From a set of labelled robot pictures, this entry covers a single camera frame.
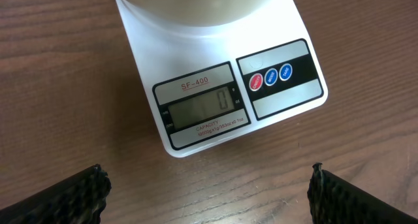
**beige bowl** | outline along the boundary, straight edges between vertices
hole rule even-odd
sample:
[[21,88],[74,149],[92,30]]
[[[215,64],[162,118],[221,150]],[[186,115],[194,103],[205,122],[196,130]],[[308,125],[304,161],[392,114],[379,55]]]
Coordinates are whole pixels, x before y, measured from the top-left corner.
[[233,22],[269,0],[127,0],[152,14],[191,26]]

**white scale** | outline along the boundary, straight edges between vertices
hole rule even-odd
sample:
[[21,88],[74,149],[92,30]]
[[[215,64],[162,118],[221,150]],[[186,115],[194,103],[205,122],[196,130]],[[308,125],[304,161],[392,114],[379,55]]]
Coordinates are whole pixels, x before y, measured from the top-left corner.
[[116,0],[166,151],[184,157],[322,105],[317,56],[293,0],[188,27]]

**wooden table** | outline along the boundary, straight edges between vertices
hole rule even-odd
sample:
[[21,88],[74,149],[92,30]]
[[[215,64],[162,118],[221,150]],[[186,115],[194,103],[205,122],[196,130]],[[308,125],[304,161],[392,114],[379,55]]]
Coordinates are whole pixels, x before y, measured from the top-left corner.
[[418,217],[418,0],[295,0],[325,105],[163,149],[114,0],[0,0],[0,208],[100,163],[103,223],[310,223],[316,161]]

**black border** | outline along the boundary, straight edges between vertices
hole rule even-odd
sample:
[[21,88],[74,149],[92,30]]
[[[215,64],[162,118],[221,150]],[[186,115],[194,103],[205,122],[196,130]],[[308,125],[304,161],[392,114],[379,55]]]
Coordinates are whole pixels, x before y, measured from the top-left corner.
[[[301,39],[293,40],[293,41],[290,41],[290,42],[287,42],[287,43],[284,43],[284,44],[281,44],[281,45],[277,45],[277,46],[274,46],[274,47],[271,47],[271,48],[267,48],[267,49],[265,49],[265,50],[261,50],[261,51],[258,51],[258,52],[252,53],[252,54],[245,55],[245,56],[243,56],[243,57],[238,57],[238,58],[236,58],[236,59],[235,59],[235,61],[236,61],[236,64],[238,65],[238,69],[240,70],[241,78],[244,80],[244,75],[242,74],[242,70],[241,70],[241,66],[240,66],[240,62],[239,62],[239,60],[244,59],[244,58],[247,58],[247,57],[251,57],[251,56],[254,56],[254,55],[257,55],[257,54],[260,54],[260,53],[263,53],[263,52],[269,51],[269,50],[273,50],[273,49],[275,49],[275,48],[279,48],[279,47],[282,47],[282,46],[286,46],[286,45],[288,45],[288,44],[291,44],[291,43],[294,43],[294,42],[298,42],[298,41],[303,41],[303,42],[305,43],[305,45],[306,45],[306,49],[308,49],[308,54],[307,54],[307,55],[309,55],[309,56],[312,58],[311,50],[309,49],[308,43],[306,42],[306,40],[305,40],[305,39],[301,38]],[[273,116],[273,115],[276,115],[276,114],[279,114],[279,113],[285,112],[286,110],[290,110],[290,109],[292,109],[292,108],[294,108],[294,107],[298,107],[298,106],[300,106],[300,105],[302,105],[302,104],[306,104],[306,103],[308,103],[308,102],[310,102],[310,101],[314,101],[314,100],[316,100],[316,99],[320,99],[320,98],[322,98],[322,97],[324,96],[324,89],[323,89],[323,87],[322,87],[321,80],[319,79],[319,75],[318,75],[318,78],[317,78],[317,79],[318,79],[318,82],[319,82],[319,86],[321,87],[321,94],[320,94],[319,96],[314,97],[314,98],[311,98],[311,99],[308,99],[308,100],[306,100],[306,101],[304,101],[304,102],[301,102],[301,103],[295,104],[295,105],[293,105],[293,106],[290,106],[290,107],[284,108],[284,109],[282,109],[282,110],[279,110],[279,111],[273,112],[273,113],[268,114],[268,115],[266,115],[266,116],[263,116],[263,117],[261,117],[261,118],[259,118],[259,117],[258,117],[258,115],[257,115],[257,111],[255,111],[255,108],[254,108],[253,101],[250,99],[249,101],[250,101],[250,103],[251,103],[251,107],[253,108],[255,118],[257,119],[257,121],[260,121],[260,120],[263,120],[263,119],[265,119],[265,118],[271,117],[271,116]]]
[[[240,87],[239,87],[239,85],[238,85],[238,83],[237,83],[237,81],[236,81],[236,78],[235,78],[235,75],[234,75],[234,71],[233,71],[233,68],[232,68],[232,65],[231,65],[231,62],[230,62],[230,61],[226,61],[226,62],[224,62],[224,63],[220,63],[220,64],[217,64],[217,65],[213,65],[213,66],[211,66],[211,67],[207,67],[207,68],[201,69],[201,70],[199,70],[199,71],[194,71],[194,72],[191,72],[191,73],[189,73],[189,74],[185,74],[185,75],[182,75],[182,76],[179,76],[179,77],[176,77],[176,78],[172,78],[172,79],[170,79],[170,80],[166,80],[166,81],[164,81],[164,82],[160,82],[160,83],[155,84],[155,85],[152,87],[152,93],[153,93],[153,95],[154,95],[155,103],[157,103],[157,107],[158,107],[158,110],[159,110],[159,112],[160,112],[160,114],[159,114],[160,116],[159,116],[159,117],[160,117],[160,119],[163,121],[163,119],[162,119],[162,117],[161,117],[161,108],[160,108],[160,104],[158,103],[158,98],[157,98],[157,95],[155,94],[155,89],[156,89],[156,87],[158,87],[158,86],[160,86],[160,85],[163,85],[163,84],[166,84],[166,83],[169,83],[169,82],[172,82],[172,81],[175,81],[175,80],[179,80],[179,79],[182,79],[182,78],[185,78],[185,77],[188,77],[188,76],[191,76],[191,75],[194,75],[194,74],[200,73],[200,72],[208,71],[208,70],[210,70],[210,69],[213,69],[213,68],[216,68],[216,67],[220,67],[220,66],[223,66],[223,65],[228,65],[229,70],[230,70],[230,72],[231,72],[231,74],[232,74],[232,76],[233,76],[233,82],[236,84],[236,86],[237,86],[237,88],[238,88],[238,92],[237,92],[237,94],[239,94],[239,96],[240,96],[240,100],[242,101],[242,108],[239,108],[239,109],[236,109],[236,110],[234,110],[234,111],[230,111],[230,112],[224,112],[221,116],[224,116],[224,115],[226,115],[226,114],[230,114],[230,113],[236,112],[236,111],[238,111],[238,110],[244,109],[244,112],[246,113],[246,116],[247,116],[247,120],[248,120],[248,122],[247,122],[247,123],[245,123],[245,124],[243,124],[243,125],[240,125],[240,126],[238,126],[238,127],[235,127],[235,128],[229,129],[229,130],[226,130],[226,131],[224,131],[224,132],[222,132],[222,133],[219,133],[219,134],[216,134],[216,135],[209,136],[209,137],[207,137],[207,138],[204,138],[204,139],[202,139],[202,140],[198,140],[198,141],[196,141],[196,142],[192,142],[192,143],[190,143],[190,144],[188,144],[188,145],[182,146],[181,148],[177,148],[177,147],[175,147],[175,146],[173,145],[173,143],[172,143],[172,141],[171,141],[171,137],[170,137],[169,133],[167,132],[167,128],[165,127],[165,132],[166,132],[166,134],[167,134],[167,136],[168,136],[168,138],[169,138],[170,145],[171,145],[171,148],[172,148],[173,150],[179,151],[179,150],[182,150],[182,149],[184,149],[184,148],[188,148],[188,147],[190,147],[190,146],[196,145],[196,144],[198,144],[198,143],[200,143],[200,142],[203,142],[203,141],[205,141],[205,140],[209,140],[209,139],[211,139],[211,138],[214,138],[214,137],[217,137],[217,136],[223,135],[223,134],[225,134],[225,133],[229,133],[229,132],[231,132],[231,131],[233,131],[233,130],[236,130],[236,129],[239,129],[239,128],[241,128],[241,127],[244,127],[244,126],[247,126],[247,125],[251,124],[251,120],[250,120],[250,118],[249,118],[249,116],[248,116],[247,108],[246,108],[246,105],[245,105],[244,100],[243,100],[243,98],[242,98],[242,94],[241,94],[241,91],[240,91]],[[228,83],[226,83],[226,84],[222,84],[222,85],[220,85],[220,86],[216,86],[216,87],[211,88],[211,89],[206,89],[206,90],[204,90],[204,91],[202,91],[202,92],[209,92],[209,91],[212,91],[212,90],[214,90],[214,89],[216,89],[216,88],[223,88],[223,87],[225,87],[225,86],[228,86]],[[173,102],[176,102],[176,101],[181,101],[182,99],[185,99],[185,98],[190,98],[191,96],[196,96],[196,95],[198,95],[198,94],[201,94],[201,92],[199,92],[199,93],[195,93],[195,94],[193,94],[193,95],[190,95],[190,96],[187,96],[187,97],[184,97],[184,98],[181,98],[181,99],[176,99],[176,100],[171,101],[171,102],[169,102],[169,103],[173,103]],[[198,124],[200,124],[200,123],[202,123],[202,122],[198,122],[198,123],[196,123],[196,124],[189,125],[189,126],[187,126],[187,128],[189,128],[189,127],[193,127],[193,126],[196,126],[196,125],[198,125]]]

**digital kitchen scale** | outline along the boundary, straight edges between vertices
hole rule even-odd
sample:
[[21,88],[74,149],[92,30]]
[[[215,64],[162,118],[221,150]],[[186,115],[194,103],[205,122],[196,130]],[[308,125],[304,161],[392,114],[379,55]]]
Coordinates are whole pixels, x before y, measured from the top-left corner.
[[184,157],[300,114],[328,89],[293,0],[188,27],[116,0],[166,151]]

